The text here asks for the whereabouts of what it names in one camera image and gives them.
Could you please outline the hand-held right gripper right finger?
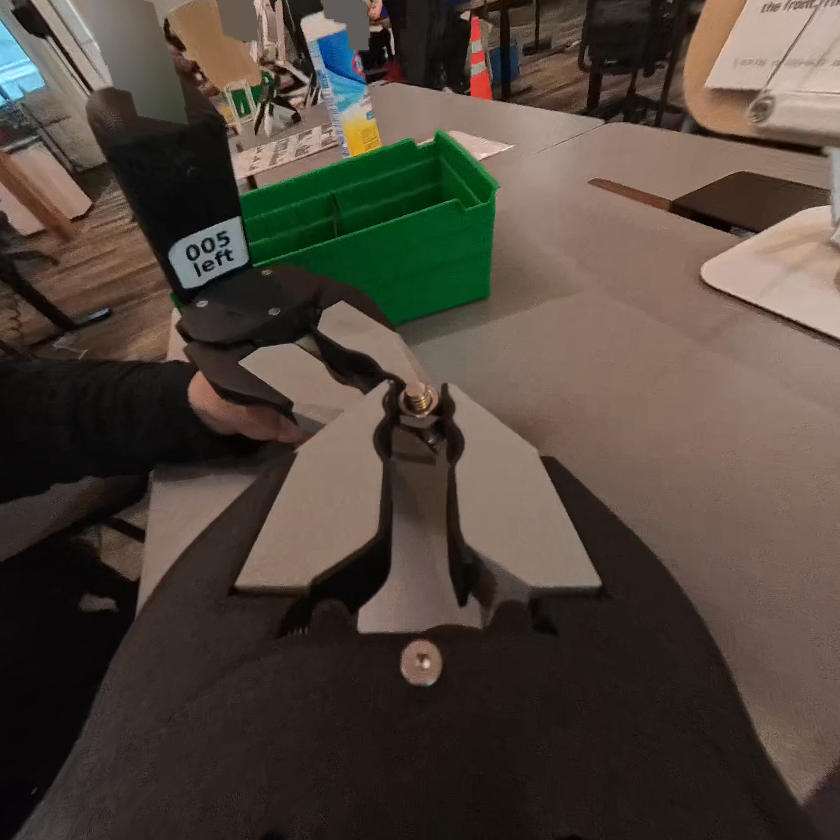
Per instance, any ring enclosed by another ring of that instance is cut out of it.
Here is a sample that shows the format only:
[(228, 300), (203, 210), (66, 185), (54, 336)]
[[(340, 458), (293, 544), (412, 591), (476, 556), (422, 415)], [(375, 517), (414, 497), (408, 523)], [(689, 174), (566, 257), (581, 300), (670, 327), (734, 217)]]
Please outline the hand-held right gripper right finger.
[(443, 387), (448, 572), (460, 607), (602, 590), (548, 460), (456, 385)]

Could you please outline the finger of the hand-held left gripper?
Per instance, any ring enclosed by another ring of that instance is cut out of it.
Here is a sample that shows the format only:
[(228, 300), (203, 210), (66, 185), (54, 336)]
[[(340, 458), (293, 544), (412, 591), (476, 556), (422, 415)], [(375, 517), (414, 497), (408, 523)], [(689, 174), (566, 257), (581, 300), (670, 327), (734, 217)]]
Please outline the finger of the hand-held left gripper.
[(285, 396), (299, 424), (330, 424), (364, 396), (336, 380), (319, 358), (299, 346), (259, 348), (238, 365)]
[(320, 311), (313, 323), (318, 356), (339, 383), (367, 394), (384, 382), (424, 381), (424, 370), (399, 332), (346, 301)]

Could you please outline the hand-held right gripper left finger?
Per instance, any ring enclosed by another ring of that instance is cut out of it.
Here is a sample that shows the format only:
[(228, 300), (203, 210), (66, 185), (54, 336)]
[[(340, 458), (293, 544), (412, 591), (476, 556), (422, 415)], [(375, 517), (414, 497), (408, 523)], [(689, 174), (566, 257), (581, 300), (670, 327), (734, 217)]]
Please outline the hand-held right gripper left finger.
[(379, 384), (300, 446), (245, 564), (238, 592), (359, 611), (391, 568), (389, 477), (395, 384)]

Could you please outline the steel hex bolt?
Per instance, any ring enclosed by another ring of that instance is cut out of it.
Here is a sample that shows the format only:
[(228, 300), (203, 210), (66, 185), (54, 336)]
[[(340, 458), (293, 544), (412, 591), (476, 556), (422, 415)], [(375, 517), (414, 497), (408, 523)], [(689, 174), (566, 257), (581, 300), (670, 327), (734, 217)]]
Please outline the steel hex bolt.
[[(439, 395), (433, 386), (421, 381), (415, 381), (404, 386), (397, 398), (397, 405), (398, 402), (421, 405), (437, 403), (439, 405)], [(434, 418), (432, 423), (405, 423), (403, 421), (404, 419), (400, 414), (400, 425), (408, 433), (425, 444), (432, 452), (437, 453), (445, 439), (444, 433), (441, 431), (439, 413), (437, 412), (437, 417)]]

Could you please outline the green plastic bin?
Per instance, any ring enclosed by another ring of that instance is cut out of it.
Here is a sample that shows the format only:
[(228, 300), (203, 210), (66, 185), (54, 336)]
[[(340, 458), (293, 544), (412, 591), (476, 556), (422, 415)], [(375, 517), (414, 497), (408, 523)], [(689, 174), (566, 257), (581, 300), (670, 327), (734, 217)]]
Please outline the green plastic bin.
[(441, 161), (417, 144), (401, 140), (240, 196), (255, 267), (294, 265), (342, 282), (393, 326), (488, 298), (499, 185), (479, 161)]

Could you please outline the person's left forearm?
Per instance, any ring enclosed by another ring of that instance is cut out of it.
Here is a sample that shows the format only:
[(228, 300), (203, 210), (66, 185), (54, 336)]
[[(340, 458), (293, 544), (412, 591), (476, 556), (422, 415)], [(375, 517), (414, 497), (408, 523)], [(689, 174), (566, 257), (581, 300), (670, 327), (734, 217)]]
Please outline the person's left forearm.
[(261, 443), (194, 413), (195, 373), (181, 361), (2, 361), (1, 502), (257, 452)]

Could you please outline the person's left hand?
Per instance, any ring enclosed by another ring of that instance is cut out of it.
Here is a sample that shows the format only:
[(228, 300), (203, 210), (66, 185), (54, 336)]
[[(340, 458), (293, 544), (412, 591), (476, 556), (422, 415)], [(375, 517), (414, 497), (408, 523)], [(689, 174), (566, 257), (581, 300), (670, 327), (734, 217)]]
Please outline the person's left hand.
[(305, 429), (273, 407), (224, 399), (201, 372), (195, 373), (190, 381), (187, 401), (199, 420), (216, 434), (292, 446), (299, 446), (310, 437)]

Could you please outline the small green sign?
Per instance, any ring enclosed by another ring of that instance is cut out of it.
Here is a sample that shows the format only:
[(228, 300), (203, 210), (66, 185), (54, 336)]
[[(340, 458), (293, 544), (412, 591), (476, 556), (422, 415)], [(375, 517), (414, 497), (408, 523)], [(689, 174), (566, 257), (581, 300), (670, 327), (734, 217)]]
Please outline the small green sign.
[(257, 111), (256, 102), (253, 88), (246, 79), (226, 84), (224, 97), (237, 131), (242, 130), (244, 124), (254, 122)]

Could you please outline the printed paper strip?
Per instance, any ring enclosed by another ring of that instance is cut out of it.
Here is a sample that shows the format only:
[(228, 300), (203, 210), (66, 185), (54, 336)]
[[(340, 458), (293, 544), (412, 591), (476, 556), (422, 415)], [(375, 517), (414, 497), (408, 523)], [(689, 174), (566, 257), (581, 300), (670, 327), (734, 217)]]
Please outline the printed paper strip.
[(328, 123), (290, 134), (278, 140), (262, 143), (234, 156), (234, 174), (240, 181), (276, 169), (282, 165), (308, 158), (339, 145)]

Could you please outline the wooden board stand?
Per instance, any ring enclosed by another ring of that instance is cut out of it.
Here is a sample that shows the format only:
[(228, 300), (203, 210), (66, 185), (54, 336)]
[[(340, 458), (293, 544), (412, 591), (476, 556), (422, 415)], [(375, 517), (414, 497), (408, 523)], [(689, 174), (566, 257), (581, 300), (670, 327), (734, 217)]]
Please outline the wooden board stand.
[(246, 82), (252, 88), (261, 85), (261, 70), (250, 50), (256, 32), (245, 41), (227, 35), (217, 2), (187, 2), (165, 17), (215, 88), (223, 90), (236, 82)]

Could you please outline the white disinfecting wipes canister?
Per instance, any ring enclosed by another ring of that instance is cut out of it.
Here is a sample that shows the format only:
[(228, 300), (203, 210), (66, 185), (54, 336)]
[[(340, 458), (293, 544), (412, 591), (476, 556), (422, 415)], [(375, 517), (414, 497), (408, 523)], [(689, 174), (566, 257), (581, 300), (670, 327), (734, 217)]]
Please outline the white disinfecting wipes canister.
[(311, 63), (344, 159), (382, 147), (361, 56), (346, 24), (324, 12), (301, 19)]

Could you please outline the orange traffic cone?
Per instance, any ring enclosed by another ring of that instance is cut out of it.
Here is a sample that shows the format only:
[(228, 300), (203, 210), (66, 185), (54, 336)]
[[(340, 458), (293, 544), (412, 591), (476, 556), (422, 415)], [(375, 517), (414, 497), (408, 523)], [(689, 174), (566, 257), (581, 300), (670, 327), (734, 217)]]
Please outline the orange traffic cone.
[(469, 33), (469, 95), (472, 98), (490, 101), (493, 99), (487, 56), (481, 41), (480, 21), (470, 18)]

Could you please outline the black office chair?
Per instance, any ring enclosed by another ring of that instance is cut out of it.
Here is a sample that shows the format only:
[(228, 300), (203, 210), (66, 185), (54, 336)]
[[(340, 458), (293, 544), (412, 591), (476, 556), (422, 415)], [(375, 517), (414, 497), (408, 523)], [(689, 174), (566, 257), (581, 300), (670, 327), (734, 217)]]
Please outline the black office chair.
[[(681, 109), (669, 94), (681, 56), (690, 2), (590, 1), (586, 4), (577, 59), (589, 78), (580, 115), (641, 124), (652, 112), (653, 125)], [(606, 77), (628, 77), (626, 92), (601, 104)]]

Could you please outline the printed instruction sheet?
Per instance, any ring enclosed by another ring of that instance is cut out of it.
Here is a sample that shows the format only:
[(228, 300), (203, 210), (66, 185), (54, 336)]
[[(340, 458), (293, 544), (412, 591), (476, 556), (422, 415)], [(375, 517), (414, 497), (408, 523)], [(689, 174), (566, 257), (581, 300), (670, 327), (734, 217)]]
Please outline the printed instruction sheet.
[(706, 88), (839, 92), (838, 1), (748, 1)]

